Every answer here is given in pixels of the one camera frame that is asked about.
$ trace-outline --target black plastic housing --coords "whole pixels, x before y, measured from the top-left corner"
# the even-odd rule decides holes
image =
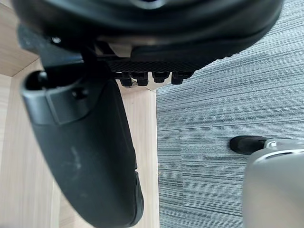
[[[143,215],[135,151],[117,83],[82,78],[47,88],[22,84],[37,141],[62,192],[97,228],[131,227]]]

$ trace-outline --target wooden panel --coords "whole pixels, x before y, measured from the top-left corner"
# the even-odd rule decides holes
[[[11,80],[0,170],[0,225],[57,228],[60,191],[34,138],[19,95],[20,82],[40,69],[35,61]]]
[[[0,168],[3,150],[6,113],[9,103],[11,77],[0,75]]]
[[[12,9],[0,4],[0,74],[14,76],[38,57],[19,48],[18,19]]]
[[[11,1],[10,0],[0,0],[0,3],[2,3],[3,5],[13,8]]]
[[[145,199],[142,220],[136,228],[159,228],[158,165],[156,140],[156,94],[150,90],[123,95],[138,172]],[[60,228],[92,228],[62,197]]]

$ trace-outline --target gray carpet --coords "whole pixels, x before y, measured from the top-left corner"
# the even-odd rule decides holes
[[[246,156],[230,138],[304,138],[304,1],[263,40],[157,90],[161,228],[241,228]]]

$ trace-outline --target wooden floor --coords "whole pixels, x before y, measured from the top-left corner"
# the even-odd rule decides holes
[[[91,227],[77,215],[62,196],[29,125],[19,95],[19,85],[26,74],[38,69],[41,69],[41,65],[37,60],[11,78],[5,134],[2,137],[3,150],[2,153],[0,152],[0,155],[2,154],[0,156],[2,157],[0,160],[0,227]],[[155,93],[140,87],[132,90],[123,88],[122,94],[137,153],[145,198],[144,216],[136,227],[158,228]]]

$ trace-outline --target screw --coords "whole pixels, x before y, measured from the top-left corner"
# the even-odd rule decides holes
[[[61,39],[59,37],[52,37],[52,41],[55,43],[55,44],[59,44],[61,42]]]

